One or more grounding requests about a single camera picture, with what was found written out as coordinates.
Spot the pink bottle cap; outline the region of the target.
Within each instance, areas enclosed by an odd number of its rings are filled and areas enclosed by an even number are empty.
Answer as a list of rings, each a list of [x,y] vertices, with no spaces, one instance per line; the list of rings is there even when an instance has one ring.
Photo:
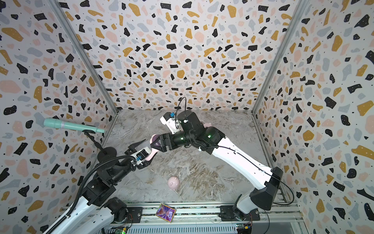
[[[178,187],[179,187],[179,184],[180,184],[180,180],[178,177],[176,176],[171,176],[169,179],[168,179],[168,187],[171,189],[171,190],[177,190]]]

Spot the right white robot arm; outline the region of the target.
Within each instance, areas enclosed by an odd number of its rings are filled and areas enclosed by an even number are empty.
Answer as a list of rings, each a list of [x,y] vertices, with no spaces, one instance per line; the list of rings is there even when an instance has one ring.
[[[193,111],[187,110],[180,114],[167,112],[160,120],[169,128],[169,132],[151,138],[150,147],[154,151],[166,152],[182,146],[193,146],[223,160],[254,187],[248,194],[239,197],[234,211],[246,215],[257,208],[271,210],[280,188],[282,169],[270,168],[256,161],[222,131],[203,124]]]

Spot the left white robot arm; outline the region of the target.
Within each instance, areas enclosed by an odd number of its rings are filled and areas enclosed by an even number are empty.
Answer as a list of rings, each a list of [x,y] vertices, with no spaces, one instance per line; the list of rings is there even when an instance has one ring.
[[[83,179],[73,204],[46,230],[47,234],[104,233],[111,223],[120,229],[140,223],[142,207],[128,207],[113,194],[126,175],[147,163],[145,158],[152,153],[150,142],[130,145],[123,156],[118,156],[113,147],[99,149],[98,164]]]

